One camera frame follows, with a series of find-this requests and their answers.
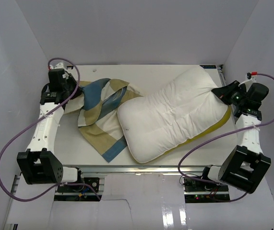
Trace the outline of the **white pillow with yellow edge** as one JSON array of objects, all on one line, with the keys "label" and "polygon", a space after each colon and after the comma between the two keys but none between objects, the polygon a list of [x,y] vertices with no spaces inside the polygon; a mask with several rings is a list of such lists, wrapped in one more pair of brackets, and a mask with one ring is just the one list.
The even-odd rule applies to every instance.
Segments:
[{"label": "white pillow with yellow edge", "polygon": [[118,119],[132,157],[148,163],[223,126],[231,108],[212,93],[215,88],[196,65],[159,90],[124,102]]}]

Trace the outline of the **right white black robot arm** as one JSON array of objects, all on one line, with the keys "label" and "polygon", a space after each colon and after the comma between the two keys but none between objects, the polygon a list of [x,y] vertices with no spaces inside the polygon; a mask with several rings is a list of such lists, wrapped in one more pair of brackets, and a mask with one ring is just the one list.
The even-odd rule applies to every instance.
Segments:
[{"label": "right white black robot arm", "polygon": [[237,134],[237,145],[221,166],[205,167],[200,186],[211,191],[217,183],[227,184],[252,194],[271,166],[271,159],[261,149],[257,127],[262,121],[259,108],[269,89],[260,83],[247,88],[244,83],[234,81],[212,89],[212,93],[223,103],[235,106],[236,128],[242,131]]}]

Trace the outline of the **blue beige checkered pillowcase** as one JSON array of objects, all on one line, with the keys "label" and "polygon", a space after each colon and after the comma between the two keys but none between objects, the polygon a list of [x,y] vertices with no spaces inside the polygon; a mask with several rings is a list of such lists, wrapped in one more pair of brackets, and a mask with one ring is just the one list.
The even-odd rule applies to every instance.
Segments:
[{"label": "blue beige checkered pillowcase", "polygon": [[64,113],[79,112],[77,127],[80,133],[106,162],[111,162],[127,147],[118,108],[144,93],[120,79],[81,81],[79,86],[82,94],[69,100]]}]

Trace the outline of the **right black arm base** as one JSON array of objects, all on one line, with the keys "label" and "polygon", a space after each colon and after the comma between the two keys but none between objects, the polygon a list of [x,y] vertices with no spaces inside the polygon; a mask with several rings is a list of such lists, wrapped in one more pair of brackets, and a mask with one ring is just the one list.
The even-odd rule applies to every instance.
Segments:
[{"label": "right black arm base", "polygon": [[203,179],[200,174],[188,174],[191,179],[181,176],[179,184],[184,189],[184,198],[186,204],[197,203],[223,203],[230,201],[229,188],[227,185],[217,185],[204,183],[195,180],[195,178]]}]

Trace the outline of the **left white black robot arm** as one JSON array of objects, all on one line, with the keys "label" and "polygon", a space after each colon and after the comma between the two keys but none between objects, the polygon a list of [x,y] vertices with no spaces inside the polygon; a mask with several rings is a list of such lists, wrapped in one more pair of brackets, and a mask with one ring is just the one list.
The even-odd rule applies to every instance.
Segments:
[{"label": "left white black robot arm", "polygon": [[54,152],[54,143],[66,106],[65,100],[81,95],[76,80],[65,68],[51,69],[49,83],[41,92],[41,121],[36,125],[32,140],[26,151],[19,152],[17,163],[27,184],[68,183],[73,191],[84,187],[84,178],[77,168],[64,167]]}]

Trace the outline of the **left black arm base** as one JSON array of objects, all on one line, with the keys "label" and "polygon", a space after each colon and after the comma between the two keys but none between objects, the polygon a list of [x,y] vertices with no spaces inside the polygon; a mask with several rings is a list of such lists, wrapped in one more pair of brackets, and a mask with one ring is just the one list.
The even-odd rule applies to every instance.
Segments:
[{"label": "left black arm base", "polygon": [[99,202],[99,177],[85,177],[81,169],[77,171],[77,181],[71,185],[58,186],[54,195],[54,201],[65,202]]}]

